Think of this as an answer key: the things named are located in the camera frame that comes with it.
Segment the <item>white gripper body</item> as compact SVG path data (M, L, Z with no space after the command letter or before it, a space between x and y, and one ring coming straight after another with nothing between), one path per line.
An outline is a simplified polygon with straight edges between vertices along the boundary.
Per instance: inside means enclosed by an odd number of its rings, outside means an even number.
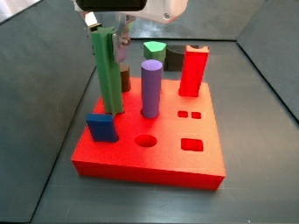
M185 11L188 0L71 0L74 10L85 12L118 12L161 24L169 24Z

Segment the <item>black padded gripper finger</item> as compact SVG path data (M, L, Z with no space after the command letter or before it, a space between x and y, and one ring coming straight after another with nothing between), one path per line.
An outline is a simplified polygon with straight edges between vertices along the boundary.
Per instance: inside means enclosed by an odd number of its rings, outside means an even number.
M85 24L86 24L89 30L93 32L101 26L101 23L97 21L94 13L85 12L82 15L82 18L83 18Z

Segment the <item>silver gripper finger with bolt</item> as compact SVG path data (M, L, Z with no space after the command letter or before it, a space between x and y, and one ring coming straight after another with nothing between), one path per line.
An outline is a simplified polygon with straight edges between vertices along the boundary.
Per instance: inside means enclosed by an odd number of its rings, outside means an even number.
M126 57L126 47L130 44L129 30L136 18L133 16L118 16L118 27L113 34L113 55L114 62L120 63Z

